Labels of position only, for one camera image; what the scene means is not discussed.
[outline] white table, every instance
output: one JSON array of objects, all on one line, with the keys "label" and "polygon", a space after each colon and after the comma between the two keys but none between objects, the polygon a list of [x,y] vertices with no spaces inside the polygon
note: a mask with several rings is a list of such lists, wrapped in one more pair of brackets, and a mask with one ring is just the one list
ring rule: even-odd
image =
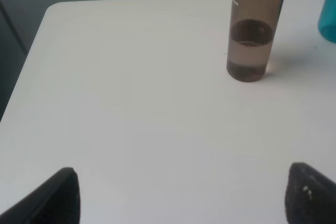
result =
[{"label": "white table", "polygon": [[226,72],[231,0],[48,9],[0,123],[0,212],[64,166],[82,224],[286,223],[288,169],[336,180],[336,45],[285,0],[264,79]]}]

